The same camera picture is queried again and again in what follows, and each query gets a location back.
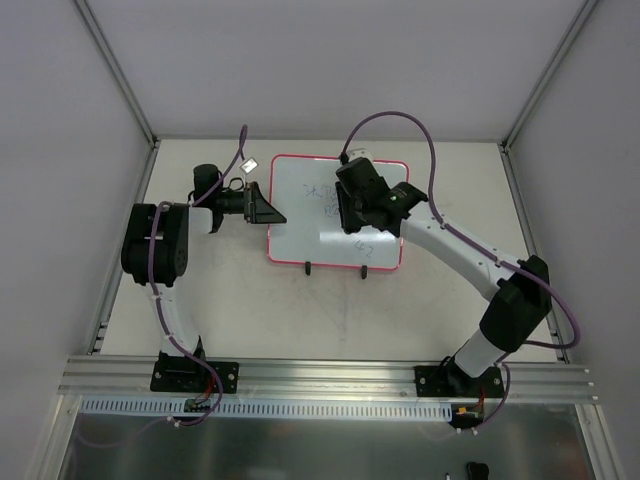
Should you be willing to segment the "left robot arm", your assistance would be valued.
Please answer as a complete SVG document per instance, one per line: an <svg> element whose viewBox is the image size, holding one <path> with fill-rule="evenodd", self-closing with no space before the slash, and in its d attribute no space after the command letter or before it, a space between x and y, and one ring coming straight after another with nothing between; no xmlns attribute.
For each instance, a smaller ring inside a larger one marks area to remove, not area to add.
<svg viewBox="0 0 640 480"><path fill-rule="evenodd" d="M264 198L257 182L232 189L213 164L194 168L188 200L187 204L134 204L121 266L145 290L161 332L150 389L198 393L205 398L224 391L224 375L231 369L207 361L186 295L181 292L185 275L195 263L190 241L197 235L216 233L227 215L240 215L254 225L285 224L287 219Z"/></svg>

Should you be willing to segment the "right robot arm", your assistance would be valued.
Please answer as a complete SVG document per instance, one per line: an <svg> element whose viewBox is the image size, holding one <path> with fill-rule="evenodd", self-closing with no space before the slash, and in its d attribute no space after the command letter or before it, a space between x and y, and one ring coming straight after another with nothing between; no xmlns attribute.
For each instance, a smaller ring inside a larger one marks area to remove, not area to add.
<svg viewBox="0 0 640 480"><path fill-rule="evenodd" d="M476 332L425 380L437 396L478 393L483 374L516 352L549 313L546 263L531 256L509 270L494 250L452 224L435 216L413 218L414 210L427 205L426 193L406 181L389 186L366 157L341 154L339 161L336 192L345 233L372 227L417 245L461 275L487 300Z"/></svg>

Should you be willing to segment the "pink framed whiteboard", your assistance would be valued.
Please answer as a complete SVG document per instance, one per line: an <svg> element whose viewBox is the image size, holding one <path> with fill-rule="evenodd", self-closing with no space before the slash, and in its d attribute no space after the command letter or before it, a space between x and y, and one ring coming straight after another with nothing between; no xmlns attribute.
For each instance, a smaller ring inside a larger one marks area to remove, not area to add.
<svg viewBox="0 0 640 480"><path fill-rule="evenodd" d="M340 222L336 158L279 154L271 162L269 202L286 217L268 229L267 256L275 263L393 271L403 243L364 227L346 234Z"/></svg>

